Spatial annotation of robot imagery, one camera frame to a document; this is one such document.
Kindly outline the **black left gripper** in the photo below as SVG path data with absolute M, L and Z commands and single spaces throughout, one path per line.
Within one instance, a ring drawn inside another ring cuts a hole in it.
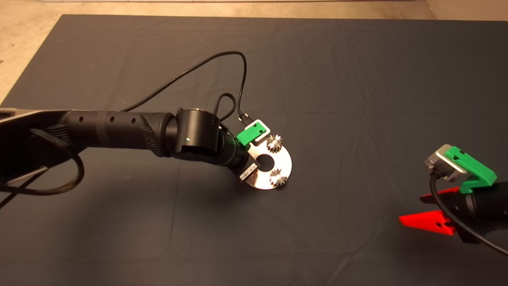
M 228 141 L 228 168 L 240 181 L 245 181 L 260 166 L 252 156 L 251 150 L 250 143 L 244 145 L 236 137 Z

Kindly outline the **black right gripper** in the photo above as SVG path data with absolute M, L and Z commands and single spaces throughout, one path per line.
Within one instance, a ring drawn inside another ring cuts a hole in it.
M 508 183 L 497 182 L 469 194 L 452 187 L 437 192 L 443 204 L 470 229 L 481 236 L 497 230 L 506 230 L 508 224 Z M 421 203 L 437 203 L 432 194 L 420 197 Z M 456 229 L 442 211 L 428 211 L 399 217 L 403 226 L 452 236 Z

